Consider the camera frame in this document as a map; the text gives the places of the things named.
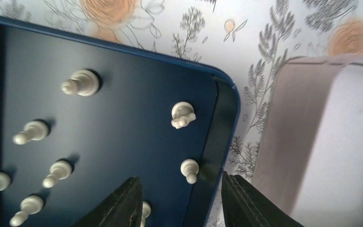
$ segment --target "wallpaper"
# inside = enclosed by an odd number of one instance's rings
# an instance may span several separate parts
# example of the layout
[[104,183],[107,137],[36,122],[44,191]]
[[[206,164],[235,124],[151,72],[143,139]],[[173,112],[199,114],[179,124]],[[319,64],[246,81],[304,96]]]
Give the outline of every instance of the wallpaper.
[[[363,54],[363,0],[0,0],[0,15],[225,71],[242,99],[225,170],[247,180],[283,63]],[[217,194],[208,227],[224,227]]]

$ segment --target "navy blue board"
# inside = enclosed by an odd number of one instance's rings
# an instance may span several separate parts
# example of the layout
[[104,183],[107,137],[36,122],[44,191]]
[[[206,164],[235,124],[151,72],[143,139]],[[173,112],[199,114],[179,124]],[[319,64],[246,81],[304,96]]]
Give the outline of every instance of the navy blue board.
[[[69,96],[62,82],[95,71],[101,89]],[[192,104],[197,119],[171,125],[174,104]],[[68,227],[122,182],[140,176],[152,213],[146,227],[203,227],[239,114],[232,81],[201,64],[0,17],[0,171],[12,185],[0,192],[0,226],[9,226],[32,193],[46,200],[23,227]],[[51,126],[42,141],[15,145],[32,120]],[[65,158],[72,175],[42,189],[49,167]],[[187,183],[180,164],[200,164]]]

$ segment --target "fern illustration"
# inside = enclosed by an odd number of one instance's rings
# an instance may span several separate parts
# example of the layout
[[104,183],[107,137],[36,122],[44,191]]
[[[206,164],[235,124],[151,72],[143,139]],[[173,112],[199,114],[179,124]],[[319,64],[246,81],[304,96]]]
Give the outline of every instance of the fern illustration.
[[[273,86],[277,71],[288,60],[287,48],[278,55],[280,42],[290,36],[295,24],[294,14],[289,11],[288,0],[276,0],[275,7],[270,8],[270,20],[271,22],[267,23],[265,29],[259,33],[258,50],[262,58],[250,66],[248,85],[243,90],[245,104],[253,106],[255,110],[246,133],[253,129],[258,134],[263,132],[269,107],[269,102],[266,101],[267,94]],[[243,116],[243,121],[247,120],[249,118],[246,114]],[[236,167],[235,172],[247,180],[253,176],[259,147],[259,141],[247,142],[243,147],[240,136],[235,136],[230,146],[229,162]]]
[[209,2],[209,3],[211,3],[211,4],[214,5],[214,8],[212,9],[212,12],[215,11],[216,0],[195,0],[195,1],[206,1],[206,2]]
[[232,158],[229,158],[229,161],[237,168],[235,170],[237,174],[242,175],[246,179],[252,178],[255,163],[257,162],[258,150],[259,142],[255,142],[255,144],[248,142],[243,149],[241,137],[233,136],[232,144],[229,148]]
[[197,41],[197,35],[205,27],[205,19],[202,17],[202,12],[195,7],[191,7],[188,13],[184,13],[180,22],[180,28],[187,32],[185,39],[180,37],[180,34],[173,33],[172,42],[174,46],[172,54],[176,57],[198,62],[202,56],[199,56],[196,52],[193,57],[189,57],[189,53],[192,48],[188,47],[188,43],[195,43]]
[[321,33],[334,27],[334,20],[345,17],[357,9],[358,0],[302,0],[307,9],[315,8],[314,13],[305,18],[305,24]]

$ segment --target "chessboard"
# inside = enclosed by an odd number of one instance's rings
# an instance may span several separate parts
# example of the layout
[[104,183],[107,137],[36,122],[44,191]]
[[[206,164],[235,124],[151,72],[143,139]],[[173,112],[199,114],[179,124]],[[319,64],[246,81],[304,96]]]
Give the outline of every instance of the chessboard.
[[69,227],[139,176],[146,227],[203,227],[238,114],[212,67],[0,17],[0,226]]

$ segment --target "peach rose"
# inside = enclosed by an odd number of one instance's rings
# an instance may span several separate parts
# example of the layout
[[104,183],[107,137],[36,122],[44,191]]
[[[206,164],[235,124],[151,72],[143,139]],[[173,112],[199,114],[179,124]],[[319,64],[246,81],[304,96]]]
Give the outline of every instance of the peach rose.
[[128,19],[136,0],[80,0],[84,13],[101,26],[110,26]]
[[328,45],[329,55],[341,53],[363,54],[363,21],[350,20],[332,35]]
[[116,38],[115,33],[110,28],[99,28],[95,33],[94,38],[120,44],[120,41]]

